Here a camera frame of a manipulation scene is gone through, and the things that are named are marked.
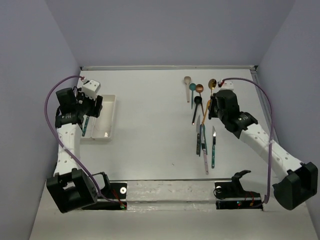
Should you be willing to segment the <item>gold metal spoon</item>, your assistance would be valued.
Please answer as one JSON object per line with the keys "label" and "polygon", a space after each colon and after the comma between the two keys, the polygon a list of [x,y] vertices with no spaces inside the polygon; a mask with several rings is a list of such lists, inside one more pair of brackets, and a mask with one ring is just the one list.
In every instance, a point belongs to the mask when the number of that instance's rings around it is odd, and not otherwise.
{"label": "gold metal spoon", "polygon": [[209,100],[211,99],[211,95],[213,94],[213,90],[214,88],[217,86],[217,81],[216,79],[212,78],[209,80],[208,82],[208,87],[210,89],[210,97],[209,97]]}

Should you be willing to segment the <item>silver spoon teal handle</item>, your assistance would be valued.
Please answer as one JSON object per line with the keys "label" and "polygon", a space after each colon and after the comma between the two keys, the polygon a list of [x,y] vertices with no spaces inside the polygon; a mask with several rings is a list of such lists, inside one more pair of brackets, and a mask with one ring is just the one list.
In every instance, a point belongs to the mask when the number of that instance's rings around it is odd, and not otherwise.
{"label": "silver spoon teal handle", "polygon": [[90,117],[87,116],[85,118],[85,121],[84,121],[84,124],[83,124],[83,127],[82,127],[82,136],[83,137],[86,135],[86,131],[87,131],[87,128],[88,128],[89,120],[90,120]]}

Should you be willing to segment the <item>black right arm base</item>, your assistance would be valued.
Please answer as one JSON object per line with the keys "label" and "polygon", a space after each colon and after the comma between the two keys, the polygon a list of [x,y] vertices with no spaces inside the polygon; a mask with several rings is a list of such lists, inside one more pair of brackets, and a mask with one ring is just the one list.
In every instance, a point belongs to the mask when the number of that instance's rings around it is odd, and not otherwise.
{"label": "black right arm base", "polygon": [[229,181],[214,183],[213,195],[216,198],[217,210],[263,210],[261,194],[254,191],[244,190],[240,179],[249,174],[250,170],[236,172]]}

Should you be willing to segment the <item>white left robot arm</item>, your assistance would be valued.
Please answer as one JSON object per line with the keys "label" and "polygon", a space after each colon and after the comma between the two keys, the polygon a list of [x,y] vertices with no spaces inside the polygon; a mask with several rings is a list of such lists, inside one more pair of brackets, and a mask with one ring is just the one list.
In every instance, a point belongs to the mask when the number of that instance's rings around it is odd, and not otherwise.
{"label": "white left robot arm", "polygon": [[55,93],[59,107],[53,132],[59,146],[56,167],[53,176],[46,180],[46,187],[61,213],[95,204],[98,196],[104,198],[111,191],[111,185],[104,180],[94,184],[79,163],[84,118],[98,118],[102,110],[99,88],[100,84],[95,83]]}

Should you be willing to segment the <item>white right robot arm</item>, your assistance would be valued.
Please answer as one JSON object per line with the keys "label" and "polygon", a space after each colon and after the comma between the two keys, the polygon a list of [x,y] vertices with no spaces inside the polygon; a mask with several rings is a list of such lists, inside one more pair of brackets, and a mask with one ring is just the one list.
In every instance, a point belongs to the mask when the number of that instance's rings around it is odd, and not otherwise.
{"label": "white right robot arm", "polygon": [[220,90],[210,97],[209,118],[218,118],[225,129],[254,150],[278,179],[267,188],[286,210],[293,210],[317,194],[318,168],[289,154],[270,138],[257,119],[240,111],[237,95],[232,90]]}

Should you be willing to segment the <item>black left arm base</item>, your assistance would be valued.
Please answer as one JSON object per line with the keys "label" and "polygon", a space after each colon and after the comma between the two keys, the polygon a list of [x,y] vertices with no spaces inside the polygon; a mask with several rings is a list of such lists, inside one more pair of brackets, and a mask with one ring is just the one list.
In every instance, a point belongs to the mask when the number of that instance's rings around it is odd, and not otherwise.
{"label": "black left arm base", "polygon": [[87,211],[125,211],[127,210],[127,188],[126,182],[110,181],[107,174],[99,172],[93,174],[99,184],[102,183],[101,193],[110,201],[98,196],[97,203],[83,207],[82,210]]}

